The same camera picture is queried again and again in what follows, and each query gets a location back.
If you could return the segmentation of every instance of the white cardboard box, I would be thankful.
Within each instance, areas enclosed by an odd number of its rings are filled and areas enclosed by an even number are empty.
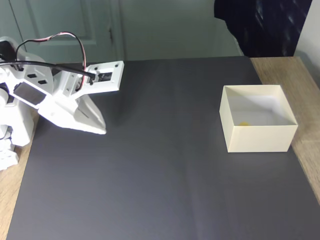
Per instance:
[[[287,152],[298,128],[280,85],[224,86],[219,113],[229,153]]]

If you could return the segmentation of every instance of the dark curtain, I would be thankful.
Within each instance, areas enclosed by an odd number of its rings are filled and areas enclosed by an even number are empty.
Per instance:
[[[225,21],[248,57],[293,56],[312,0],[215,0],[214,16]]]

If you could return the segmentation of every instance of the gray surface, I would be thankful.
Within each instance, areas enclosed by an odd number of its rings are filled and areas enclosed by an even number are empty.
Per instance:
[[[95,95],[107,135],[41,119],[8,240],[313,240],[320,208],[290,148],[227,153],[223,85],[248,58],[126,62]]]

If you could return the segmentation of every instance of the white door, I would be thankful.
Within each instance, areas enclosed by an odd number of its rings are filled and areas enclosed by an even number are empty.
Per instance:
[[[87,63],[110,62],[123,58],[119,51],[122,40],[116,41],[112,32],[114,30],[109,0],[9,1],[23,40],[44,38],[68,31],[82,41]],[[67,35],[43,43],[30,42],[25,47],[29,53],[36,54],[49,63],[82,62],[79,43]]]
[[[9,0],[0,0],[0,38],[10,37],[22,41]]]

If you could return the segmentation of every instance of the door frame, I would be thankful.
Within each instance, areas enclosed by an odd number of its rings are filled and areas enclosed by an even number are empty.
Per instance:
[[[0,16],[2,19],[0,29],[3,30],[3,32],[0,31],[0,37],[10,37],[17,43],[21,43],[22,36],[10,0],[0,0]]]
[[[123,28],[119,0],[105,0],[109,5],[112,37],[114,38],[115,56],[117,60],[125,60]]]

